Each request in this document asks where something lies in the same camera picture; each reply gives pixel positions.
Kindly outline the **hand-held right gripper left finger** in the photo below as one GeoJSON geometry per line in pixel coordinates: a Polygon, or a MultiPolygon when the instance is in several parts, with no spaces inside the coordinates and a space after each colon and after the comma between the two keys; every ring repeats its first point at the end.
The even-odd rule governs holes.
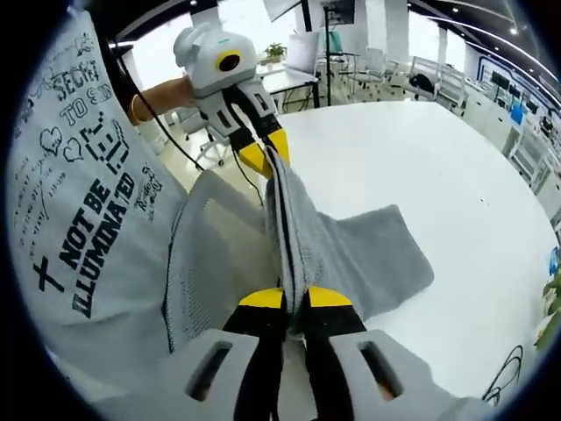
{"type": "Polygon", "coordinates": [[[283,289],[253,292],[222,328],[190,340],[96,412],[103,420],[275,420],[287,325],[283,289]]]}

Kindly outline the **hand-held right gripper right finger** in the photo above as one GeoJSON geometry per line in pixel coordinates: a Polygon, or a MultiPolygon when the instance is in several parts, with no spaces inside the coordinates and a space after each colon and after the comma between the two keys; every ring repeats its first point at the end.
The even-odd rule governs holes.
{"type": "Polygon", "coordinates": [[[306,368],[321,420],[490,420],[494,409],[439,387],[429,365],[380,330],[351,301],[310,287],[302,301],[306,368]]]}

